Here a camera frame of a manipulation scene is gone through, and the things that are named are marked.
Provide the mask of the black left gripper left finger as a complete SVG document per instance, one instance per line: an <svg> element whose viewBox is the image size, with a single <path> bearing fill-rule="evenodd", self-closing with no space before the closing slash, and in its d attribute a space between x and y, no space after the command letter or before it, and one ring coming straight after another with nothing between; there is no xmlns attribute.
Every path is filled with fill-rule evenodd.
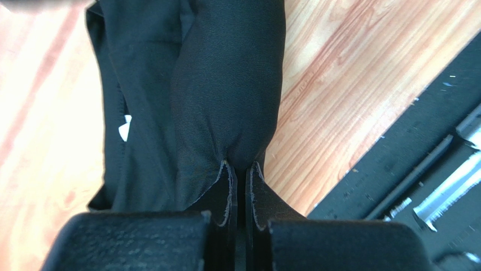
<svg viewBox="0 0 481 271"><path fill-rule="evenodd" d="M237 238L237 177L222 162L214 184L188 209L211 214L204 247L204 270L234 270Z"/></svg>

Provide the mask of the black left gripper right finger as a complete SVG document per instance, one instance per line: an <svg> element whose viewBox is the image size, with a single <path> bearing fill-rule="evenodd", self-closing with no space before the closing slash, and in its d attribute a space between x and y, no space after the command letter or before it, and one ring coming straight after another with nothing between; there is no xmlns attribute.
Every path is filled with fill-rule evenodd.
<svg viewBox="0 0 481 271"><path fill-rule="evenodd" d="M305 220L265 182L254 162L246 175L246 269L272 270L271 220Z"/></svg>

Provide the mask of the black printed t-shirt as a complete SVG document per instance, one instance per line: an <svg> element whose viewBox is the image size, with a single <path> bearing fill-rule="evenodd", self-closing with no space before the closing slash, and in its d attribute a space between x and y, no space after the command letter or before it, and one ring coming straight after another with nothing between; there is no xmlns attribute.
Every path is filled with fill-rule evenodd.
<svg viewBox="0 0 481 271"><path fill-rule="evenodd" d="M104 107L91 211L183 211L224 164L245 172L277 126L283 1L96 1L86 25Z"/></svg>

